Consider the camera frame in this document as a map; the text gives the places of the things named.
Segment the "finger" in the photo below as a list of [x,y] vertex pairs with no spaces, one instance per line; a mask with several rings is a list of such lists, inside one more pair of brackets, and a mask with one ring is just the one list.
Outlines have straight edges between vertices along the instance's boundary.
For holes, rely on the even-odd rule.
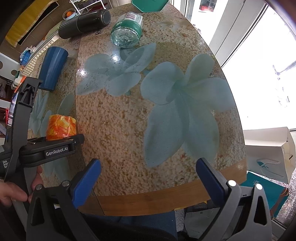
[[32,201],[32,196],[33,196],[33,193],[28,197],[28,202],[31,203]]
[[16,184],[11,182],[0,182],[0,202],[6,206],[11,206],[11,199],[25,202],[27,201],[27,194]]
[[33,191],[35,190],[35,187],[38,184],[42,184],[43,185],[43,180],[42,180],[42,178],[41,178],[41,176],[40,176],[39,173],[36,174],[36,177],[35,177],[35,179],[32,182],[31,188],[32,188]]
[[0,203],[2,203],[5,207],[11,207],[12,205],[10,197],[0,197]]
[[41,166],[37,167],[37,173],[39,173],[39,174],[42,173],[42,167]]

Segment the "blue cup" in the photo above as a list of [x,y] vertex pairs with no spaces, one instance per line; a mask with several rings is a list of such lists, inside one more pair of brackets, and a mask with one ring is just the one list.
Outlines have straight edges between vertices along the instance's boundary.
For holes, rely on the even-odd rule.
[[43,80],[39,89],[53,91],[67,60],[68,52],[60,47],[49,47],[44,57],[39,78]]

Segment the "round table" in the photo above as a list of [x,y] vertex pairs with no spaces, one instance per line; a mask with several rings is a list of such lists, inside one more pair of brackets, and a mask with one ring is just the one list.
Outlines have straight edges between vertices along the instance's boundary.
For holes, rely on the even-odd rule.
[[[77,120],[85,137],[75,154],[43,166],[45,186],[71,179],[92,158],[101,161],[94,192],[79,208],[86,213],[147,215],[206,201],[195,172],[200,157],[227,179],[246,179],[238,111],[209,47],[167,4],[161,12],[141,13],[139,43],[119,49],[110,42],[110,31],[129,11],[140,13],[132,4],[116,7],[101,31],[58,39],[52,46],[67,50],[68,59],[56,89],[38,91],[40,99],[48,95],[44,117],[62,110]],[[41,132],[35,127],[28,135]]]

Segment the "orange wrapped item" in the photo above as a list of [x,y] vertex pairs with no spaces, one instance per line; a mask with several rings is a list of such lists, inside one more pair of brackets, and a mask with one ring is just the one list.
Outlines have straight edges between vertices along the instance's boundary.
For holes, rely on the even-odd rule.
[[64,115],[49,117],[46,140],[53,141],[73,135],[76,135],[76,119]]

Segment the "blue gripper pad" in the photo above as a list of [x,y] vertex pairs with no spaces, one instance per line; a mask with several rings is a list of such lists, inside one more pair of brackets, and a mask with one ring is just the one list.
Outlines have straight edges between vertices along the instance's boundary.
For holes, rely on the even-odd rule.
[[94,184],[101,174],[100,161],[98,159],[92,159],[91,161],[93,161],[93,163],[91,166],[87,165],[86,172],[83,174],[83,177],[80,179],[73,190],[72,203],[76,208],[85,203]]
[[207,190],[214,204],[223,207],[225,204],[225,191],[209,167],[204,163],[203,158],[196,162],[196,173]]

